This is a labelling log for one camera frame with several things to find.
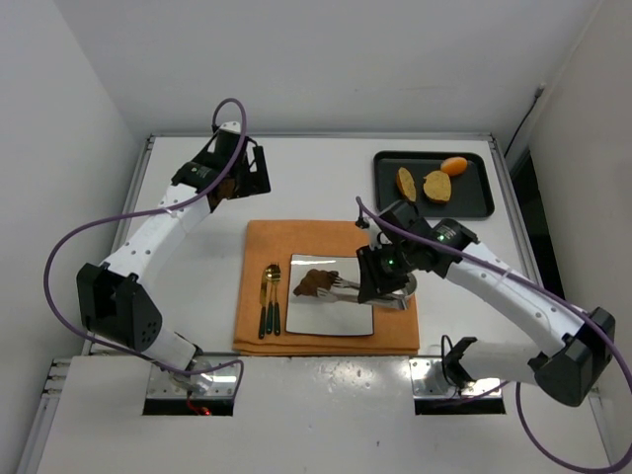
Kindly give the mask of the dark brown bread piece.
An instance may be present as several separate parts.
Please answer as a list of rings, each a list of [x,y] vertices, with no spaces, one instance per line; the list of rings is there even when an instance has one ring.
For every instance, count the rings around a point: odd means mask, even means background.
[[[312,269],[307,272],[298,286],[292,291],[295,296],[316,297],[319,288],[330,290],[339,273]]]

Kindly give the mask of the metal serving tongs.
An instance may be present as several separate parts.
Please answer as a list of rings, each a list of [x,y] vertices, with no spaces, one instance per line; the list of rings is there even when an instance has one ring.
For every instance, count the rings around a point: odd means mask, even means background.
[[[381,294],[366,300],[363,305],[383,307],[395,310],[406,310],[409,307],[411,298],[406,301],[403,298],[401,289]],[[327,302],[348,302],[360,304],[360,285],[357,282],[338,276],[330,290],[318,289],[316,298]]]

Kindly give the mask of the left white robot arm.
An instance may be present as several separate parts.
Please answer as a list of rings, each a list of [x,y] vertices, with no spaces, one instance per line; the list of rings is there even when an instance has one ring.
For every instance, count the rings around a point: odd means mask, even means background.
[[[168,365],[174,384],[190,393],[210,389],[210,365],[198,346],[165,325],[149,289],[185,238],[222,201],[270,191],[263,149],[241,130],[237,121],[216,127],[205,147],[173,176],[160,213],[149,216],[99,265],[86,264],[77,275],[84,328]]]

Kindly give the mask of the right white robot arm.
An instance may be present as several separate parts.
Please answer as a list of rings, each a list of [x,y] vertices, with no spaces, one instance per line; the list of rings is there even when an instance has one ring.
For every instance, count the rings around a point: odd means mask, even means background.
[[[378,232],[356,251],[361,303],[403,289],[415,272],[464,288],[508,318],[528,345],[491,344],[462,338],[441,359],[446,379],[463,388],[497,377],[539,387],[555,401],[581,405],[612,360],[615,318],[598,307],[587,312],[545,289],[499,259],[478,236],[452,218],[436,225],[404,200],[379,215],[364,206],[356,226]]]

